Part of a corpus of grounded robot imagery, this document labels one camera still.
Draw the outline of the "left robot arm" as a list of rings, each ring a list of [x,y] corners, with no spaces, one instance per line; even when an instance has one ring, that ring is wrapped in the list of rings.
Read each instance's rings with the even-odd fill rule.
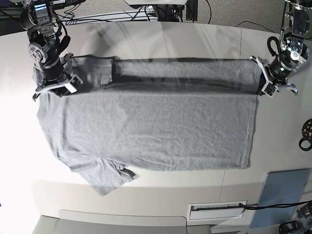
[[[281,90],[298,94],[296,86],[288,82],[288,76],[308,60],[310,49],[304,40],[310,29],[308,11],[311,8],[310,0],[285,1],[280,36],[267,39],[267,47],[274,60],[264,63],[259,57],[250,57],[262,71],[258,95],[273,97]]]

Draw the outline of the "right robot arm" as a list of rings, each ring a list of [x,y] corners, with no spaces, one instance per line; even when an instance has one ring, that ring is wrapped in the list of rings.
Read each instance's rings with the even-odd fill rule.
[[[35,73],[38,75],[33,100],[48,92],[59,97],[73,94],[83,84],[83,80],[73,71],[73,54],[60,56],[71,38],[53,9],[57,3],[54,0],[21,1],[23,10],[19,21],[27,31],[28,52],[34,60]]]

